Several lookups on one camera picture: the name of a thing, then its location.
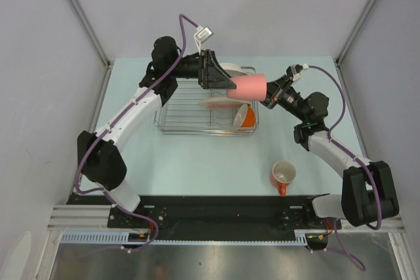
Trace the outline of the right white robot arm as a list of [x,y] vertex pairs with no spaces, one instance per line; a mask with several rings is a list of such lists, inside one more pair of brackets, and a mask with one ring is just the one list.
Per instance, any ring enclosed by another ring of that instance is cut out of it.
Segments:
[[355,227],[366,225],[379,230],[383,220],[399,213],[398,198],[390,166],[351,152],[332,136],[324,123],[329,99],[320,92],[306,98],[292,87],[292,78],[283,75],[267,84],[262,104],[281,106],[301,120],[294,128],[295,142],[327,163],[342,180],[339,195],[312,197],[303,211],[303,222],[319,228],[326,218],[345,219]]

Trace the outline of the pink beige leaf plate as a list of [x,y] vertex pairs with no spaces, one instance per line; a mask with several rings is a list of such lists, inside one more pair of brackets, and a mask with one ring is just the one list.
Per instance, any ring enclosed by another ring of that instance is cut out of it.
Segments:
[[198,105],[206,109],[235,109],[240,108],[243,104],[251,104],[251,101],[236,100],[225,96],[212,97],[200,100]]

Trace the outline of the white scalloped plate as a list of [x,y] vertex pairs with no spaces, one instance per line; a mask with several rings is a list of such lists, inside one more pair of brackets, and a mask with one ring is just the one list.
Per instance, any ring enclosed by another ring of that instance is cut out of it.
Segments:
[[220,66],[230,77],[240,77],[247,75],[247,73],[241,68],[240,65],[233,63],[220,63]]

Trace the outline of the white bowl orange outside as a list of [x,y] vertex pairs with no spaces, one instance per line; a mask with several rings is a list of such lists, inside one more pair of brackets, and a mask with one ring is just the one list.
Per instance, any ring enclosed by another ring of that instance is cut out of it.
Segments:
[[233,120],[232,126],[238,130],[251,128],[257,121],[255,112],[249,104],[243,104]]

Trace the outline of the metal wire dish rack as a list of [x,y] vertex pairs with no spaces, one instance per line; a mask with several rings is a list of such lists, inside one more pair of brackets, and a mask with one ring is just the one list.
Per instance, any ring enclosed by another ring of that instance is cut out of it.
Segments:
[[178,88],[171,99],[155,115],[155,125],[164,134],[202,134],[215,136],[251,135],[259,126],[258,103],[250,107],[255,114],[251,127],[235,127],[240,105],[210,108],[200,103],[208,98],[224,98],[225,90],[204,90],[193,79],[178,79]]

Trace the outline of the coral pink cup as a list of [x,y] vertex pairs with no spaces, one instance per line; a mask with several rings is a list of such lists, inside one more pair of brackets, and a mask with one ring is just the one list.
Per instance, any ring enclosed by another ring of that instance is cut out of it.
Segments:
[[227,89],[226,96],[235,100],[262,102],[266,98],[267,80],[265,74],[242,75],[231,78],[235,89]]

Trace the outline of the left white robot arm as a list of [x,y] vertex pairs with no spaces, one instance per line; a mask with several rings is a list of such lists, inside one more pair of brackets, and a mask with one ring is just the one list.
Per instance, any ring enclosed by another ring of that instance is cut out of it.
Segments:
[[203,89],[236,88],[213,51],[184,56],[172,37],[160,37],[154,43],[146,75],[125,107],[103,127],[77,137],[78,175],[94,182],[113,204],[123,208],[122,219],[133,228],[144,222],[145,212],[138,207],[140,197],[125,178],[127,167],[121,152],[143,120],[169,101],[179,78],[195,79]]

